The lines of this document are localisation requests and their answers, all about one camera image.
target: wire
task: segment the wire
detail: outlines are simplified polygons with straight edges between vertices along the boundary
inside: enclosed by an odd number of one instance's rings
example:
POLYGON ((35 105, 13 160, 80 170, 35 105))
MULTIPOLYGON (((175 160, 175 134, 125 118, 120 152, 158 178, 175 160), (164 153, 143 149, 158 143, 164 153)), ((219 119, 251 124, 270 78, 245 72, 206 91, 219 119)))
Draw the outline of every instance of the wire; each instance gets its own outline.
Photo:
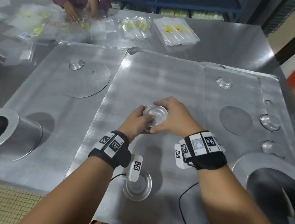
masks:
POLYGON ((193 165, 191 165, 191 164, 189 164, 189 163, 187 163, 187 165, 195 168, 195 166, 193 166, 193 165))
POLYGON ((117 176, 114 176, 110 181, 114 180, 116 177, 118 176, 126 176, 126 173, 121 173, 121 174, 118 174, 117 176))
POLYGON ((181 199, 181 197, 189 190, 189 189, 191 189, 193 186, 196 186, 198 183, 195 183, 195 184, 193 184, 192 186, 190 186, 185 192, 183 192, 182 193, 182 195, 180 195, 180 197, 179 197, 179 199, 178 199, 178 205, 179 205, 179 210, 180 210, 180 213, 181 213, 181 217, 182 217, 182 220, 183 220, 183 222, 184 222, 184 224, 186 224, 186 221, 185 221, 185 219, 184 219, 184 216, 183 216, 183 214, 182 214, 182 210, 181 210, 181 207, 180 207, 180 199, 181 199))

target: metal cylinder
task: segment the metal cylinder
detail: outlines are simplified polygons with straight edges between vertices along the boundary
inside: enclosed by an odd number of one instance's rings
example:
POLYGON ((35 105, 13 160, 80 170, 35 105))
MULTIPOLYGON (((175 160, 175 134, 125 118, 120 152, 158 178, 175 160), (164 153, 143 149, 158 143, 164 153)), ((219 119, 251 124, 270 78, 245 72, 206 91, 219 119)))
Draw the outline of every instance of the metal cylinder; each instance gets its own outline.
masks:
POLYGON ((10 109, 0 109, 0 159, 19 160, 40 142, 42 127, 36 121, 20 117, 10 109))

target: tiled floor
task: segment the tiled floor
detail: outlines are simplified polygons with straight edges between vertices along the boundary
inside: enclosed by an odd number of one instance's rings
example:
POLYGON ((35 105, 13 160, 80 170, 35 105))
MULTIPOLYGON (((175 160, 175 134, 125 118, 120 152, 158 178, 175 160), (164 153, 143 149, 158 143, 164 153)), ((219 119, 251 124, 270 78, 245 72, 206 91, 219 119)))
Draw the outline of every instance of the tiled floor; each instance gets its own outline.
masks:
POLYGON ((0 224, 18 223, 43 195, 0 185, 0 224))

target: person's hand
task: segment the person's hand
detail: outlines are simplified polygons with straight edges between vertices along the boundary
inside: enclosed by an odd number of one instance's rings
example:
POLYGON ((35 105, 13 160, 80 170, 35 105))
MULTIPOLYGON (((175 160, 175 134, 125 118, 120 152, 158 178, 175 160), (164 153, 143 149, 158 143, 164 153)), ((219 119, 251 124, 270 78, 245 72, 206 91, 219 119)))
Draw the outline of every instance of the person's hand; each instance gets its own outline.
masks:
POLYGON ((80 20, 78 10, 70 1, 65 1, 65 3, 63 4, 63 8, 71 22, 78 22, 80 20))
POLYGON ((89 9, 91 11, 91 17, 97 18, 97 11, 98 11, 98 0, 89 0, 86 9, 89 9))
POLYGON ((125 134, 128 137, 130 143, 135 139, 136 136, 142 133, 146 124, 154 119, 152 115, 142 116, 145 108, 145 106, 140 106, 132 111, 125 122, 117 130, 125 134))
POLYGON ((163 106, 168 109, 167 119, 151 128, 152 134, 161 131, 168 131, 173 135, 183 138, 196 132, 203 131, 201 125, 190 115, 185 105, 173 97, 168 97, 154 102, 157 106, 163 106))

